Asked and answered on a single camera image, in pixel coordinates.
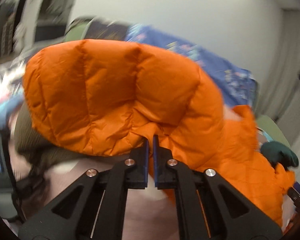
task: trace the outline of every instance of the metal screw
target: metal screw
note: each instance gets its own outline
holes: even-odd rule
[[[87,170],[86,174],[88,177],[94,177],[98,174],[98,171],[95,169],[90,169],[90,170]]]
[[[175,159],[170,159],[167,161],[169,166],[176,166],[178,164],[178,161]]]
[[[136,162],[133,160],[133,159],[126,159],[124,161],[124,164],[127,165],[127,166],[132,166],[134,165]]]
[[[216,171],[213,169],[207,169],[206,170],[206,175],[209,177],[213,177],[216,174]]]

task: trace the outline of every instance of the green cushion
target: green cushion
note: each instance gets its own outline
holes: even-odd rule
[[[258,126],[267,134],[269,134],[274,141],[281,142],[288,148],[291,148],[282,131],[269,116],[262,115],[256,121]]]
[[[83,22],[73,27],[65,36],[65,42],[67,41],[78,41],[82,39],[82,34],[89,22]]]

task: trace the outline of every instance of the blue blanket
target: blue blanket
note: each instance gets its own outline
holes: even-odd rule
[[[188,57],[213,79],[226,105],[253,105],[257,84],[251,72],[203,47],[142,24],[130,26],[125,41],[153,45]]]

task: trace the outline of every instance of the quilted fabric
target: quilted fabric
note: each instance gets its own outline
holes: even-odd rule
[[[53,144],[87,155],[128,152],[154,134],[190,168],[217,170],[282,224],[294,173],[256,152],[248,106],[223,119],[220,91],[193,61],[132,42],[83,40],[41,50],[23,80],[33,127]]]

